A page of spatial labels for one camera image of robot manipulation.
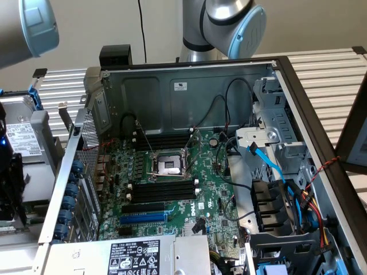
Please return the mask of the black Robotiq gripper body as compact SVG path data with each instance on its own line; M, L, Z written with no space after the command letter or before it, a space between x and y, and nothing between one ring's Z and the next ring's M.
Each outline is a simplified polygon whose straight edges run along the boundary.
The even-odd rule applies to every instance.
M25 189L22 156L13 152L6 135L6 112L1 107L1 221L27 223L22 194Z

